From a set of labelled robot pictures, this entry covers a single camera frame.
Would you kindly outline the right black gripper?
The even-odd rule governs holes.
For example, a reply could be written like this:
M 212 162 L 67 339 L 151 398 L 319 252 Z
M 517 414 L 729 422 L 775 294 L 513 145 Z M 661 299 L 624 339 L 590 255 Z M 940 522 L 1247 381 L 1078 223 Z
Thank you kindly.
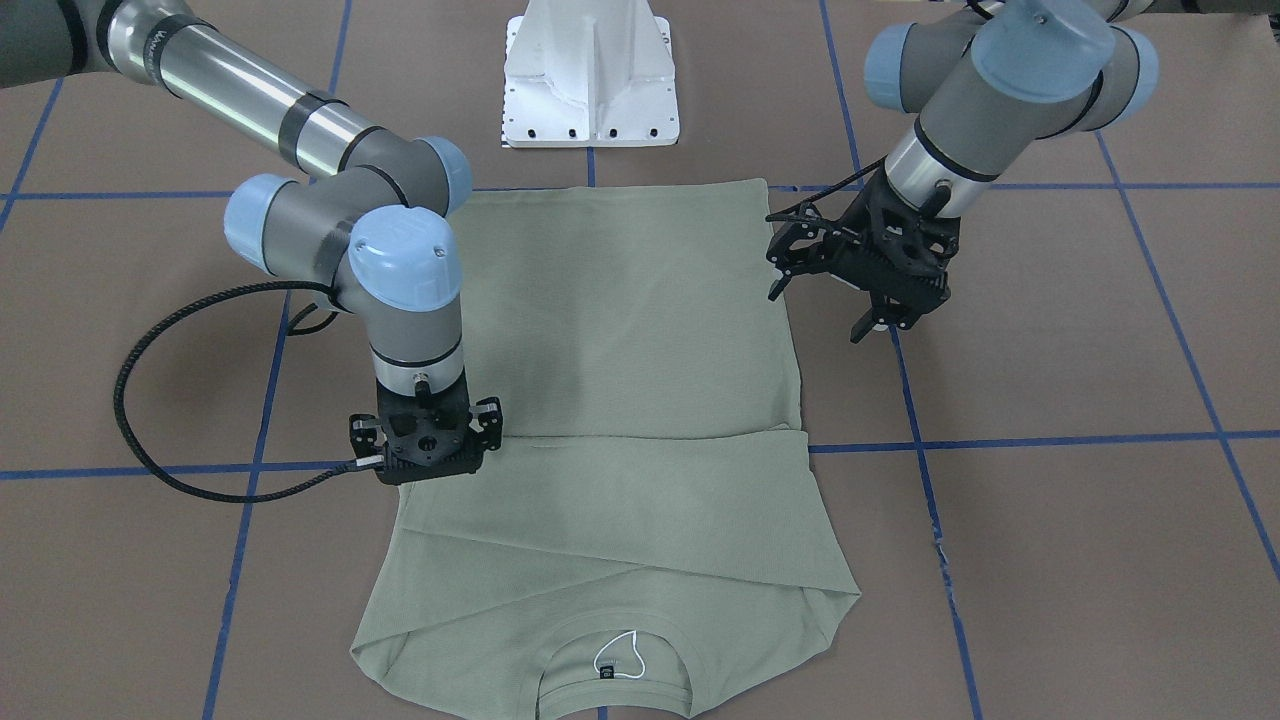
M 356 465 L 387 486 L 474 474 L 500 447 L 500 401 L 471 404 L 466 384 L 435 395 L 421 384 L 413 397 L 379 386 L 378 410 L 349 416 L 349 443 Z

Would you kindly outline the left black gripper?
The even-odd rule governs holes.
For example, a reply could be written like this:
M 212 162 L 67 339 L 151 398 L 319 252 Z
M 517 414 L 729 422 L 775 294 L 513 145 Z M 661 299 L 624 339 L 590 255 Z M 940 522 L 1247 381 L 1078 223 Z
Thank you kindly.
M 837 219 L 818 200 L 867 176 L 869 181 Z M 943 218 L 952 184 L 941 179 L 922 208 L 904 201 L 879 167 L 868 167 L 782 211 L 765 252 L 774 266 L 768 300 L 776 302 L 796 275 L 828 274 L 869 295 L 870 307 L 850 329 L 860 343 L 887 325 L 913 325 L 950 296 L 947 265 L 957 254 L 960 220 Z

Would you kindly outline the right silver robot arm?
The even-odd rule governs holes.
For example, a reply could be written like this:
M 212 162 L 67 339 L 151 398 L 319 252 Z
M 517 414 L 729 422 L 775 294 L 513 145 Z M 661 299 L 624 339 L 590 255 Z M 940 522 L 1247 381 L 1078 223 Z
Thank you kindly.
M 358 316 L 375 370 L 378 410 L 349 419 L 355 457 L 325 478 L 370 469 L 402 486 L 477 471 L 500 447 L 503 416 L 498 398 L 470 398 L 465 375 L 463 272 L 448 222 L 474 188 L 462 151 L 372 123 L 232 41 L 184 1 L 3 4 L 4 87 L 95 72 L 192 102 L 306 174 L 256 176 L 228 200 L 227 242 L 268 281 L 174 311 L 127 355 L 113 411 L 140 462 L 174 489 L 230 502 L 178 480 L 145 451 L 125 388 L 142 352 L 179 320 L 291 290 L 314 293 L 315 309 Z

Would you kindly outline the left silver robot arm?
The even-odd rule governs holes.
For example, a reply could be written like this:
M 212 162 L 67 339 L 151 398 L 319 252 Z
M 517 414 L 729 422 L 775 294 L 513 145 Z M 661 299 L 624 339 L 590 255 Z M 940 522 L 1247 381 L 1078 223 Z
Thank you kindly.
M 1275 1 L 969 1 L 932 23 L 879 32 L 867 96 L 913 117 L 837 218 L 818 197 L 771 214 L 777 300 L 799 275 L 869 296 L 850 340 L 910 329 L 951 295 L 963 215 L 1036 141 L 1101 129 L 1142 109 L 1158 54 L 1126 22 L 1143 14 L 1276 14 Z

